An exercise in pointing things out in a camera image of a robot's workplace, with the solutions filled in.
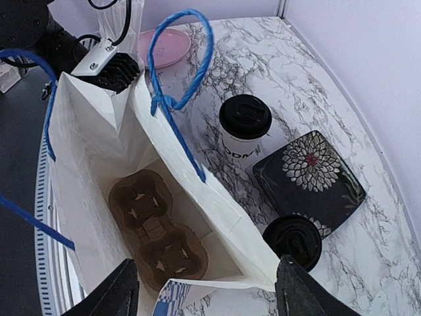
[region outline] white flower design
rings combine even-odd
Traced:
[[[326,225],[322,225],[320,223],[320,221],[318,221],[318,220],[315,221],[314,218],[312,218],[312,217],[311,218],[308,218],[307,215],[301,215],[300,213],[293,213],[293,214],[294,215],[299,215],[299,216],[305,217],[310,222],[312,222],[315,225],[315,227],[317,228],[318,233],[320,234],[320,236],[322,238],[325,238],[326,236],[329,236],[332,233],[332,229],[331,228],[327,227]]]
[[[337,180],[341,162],[334,149],[317,131],[289,143],[284,150],[282,170],[304,190],[323,191]]]

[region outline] marble table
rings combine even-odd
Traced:
[[[213,62],[200,90],[174,112],[187,144],[244,207],[261,232],[277,217],[251,174],[257,161],[311,130],[319,130],[344,158],[367,192],[351,218],[323,241],[311,275],[362,315],[419,315],[421,266],[397,187],[369,131],[334,81],[300,39],[277,17],[211,22]],[[205,51],[198,23],[176,27],[192,46],[174,66],[159,71],[165,94],[180,99]],[[274,122],[257,153],[233,162],[222,148],[218,110],[241,94],[261,98]],[[180,315],[277,315],[273,293],[219,290]]]

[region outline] white wall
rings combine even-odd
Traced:
[[[291,0],[286,17],[359,108],[421,240],[421,1]]]
[[[108,1],[94,0],[94,3],[100,5]],[[55,0],[49,8],[54,19],[75,36],[98,30],[96,10],[90,7],[87,0]],[[277,13],[278,0],[145,0],[142,30],[156,28],[166,17],[188,8],[201,11],[210,20],[274,16]]]

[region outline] brown cardboard cup holder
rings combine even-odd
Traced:
[[[203,278],[207,253],[189,227],[172,221],[172,196],[159,174],[141,170],[118,181],[109,206],[120,229],[137,236],[137,269],[152,289],[170,278]]]

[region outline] black cup lid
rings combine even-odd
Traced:
[[[222,127],[236,138],[254,140],[265,135],[272,124],[272,114],[266,104],[247,94],[226,100],[219,111]]]
[[[306,271],[311,271],[322,254],[322,239],[315,225],[298,215],[280,217],[263,233],[264,240],[280,258],[290,255]]]

